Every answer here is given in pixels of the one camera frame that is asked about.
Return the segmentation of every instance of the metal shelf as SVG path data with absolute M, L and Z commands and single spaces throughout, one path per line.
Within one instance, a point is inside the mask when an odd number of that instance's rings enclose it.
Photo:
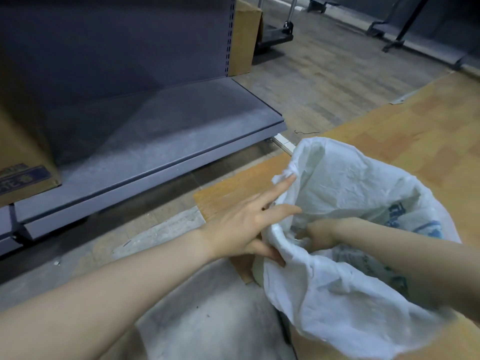
M 15 203 L 35 239 L 286 129 L 230 78 L 47 112 L 63 185 Z

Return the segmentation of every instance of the left hand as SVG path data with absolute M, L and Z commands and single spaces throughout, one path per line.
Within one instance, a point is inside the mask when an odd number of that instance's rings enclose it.
M 261 230 L 302 209 L 291 204 L 266 208 L 295 181 L 295 175 L 275 184 L 273 188 L 246 199 L 218 213 L 199 231 L 214 259 L 242 254 L 256 254 L 284 263 L 277 249 L 256 238 Z

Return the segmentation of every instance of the white strip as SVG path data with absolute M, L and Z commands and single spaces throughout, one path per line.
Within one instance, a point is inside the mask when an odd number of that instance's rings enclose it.
M 288 2 L 285 2 L 285 1 L 283 1 L 283 0 L 272 0 L 272 1 L 276 1 L 276 2 L 278 2 L 279 4 L 288 6 L 289 8 L 292 7 L 292 4 L 289 4 Z M 296 11 L 303 11 L 303 10 L 305 10 L 305 8 L 302 7 L 302 6 L 295 6 L 295 10 L 296 10 Z
M 272 140 L 280 148 L 285 150 L 285 152 L 288 155 L 293 154 L 293 151 L 295 150 L 295 145 L 293 143 L 291 143 L 290 140 L 287 139 L 285 136 L 283 136 L 282 134 L 276 134 L 275 136 L 273 136 Z

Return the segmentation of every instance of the metal pole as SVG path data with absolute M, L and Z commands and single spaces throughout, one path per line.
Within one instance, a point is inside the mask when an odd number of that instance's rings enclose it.
M 288 12 L 288 18 L 286 22 L 289 23 L 292 19 L 293 11 L 295 10 L 295 6 L 297 6 L 297 0 L 292 0 L 292 5 L 290 6 L 290 11 Z
M 264 0 L 258 0 L 258 8 L 261 9 L 264 6 Z

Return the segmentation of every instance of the right hand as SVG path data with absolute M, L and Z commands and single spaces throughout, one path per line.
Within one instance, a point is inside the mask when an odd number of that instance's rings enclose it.
M 337 235 L 338 228 L 342 222 L 348 219 L 325 218 L 309 223 L 305 230 L 297 233 L 297 239 L 310 238 L 311 246 L 309 252 L 331 249 L 340 244 Z

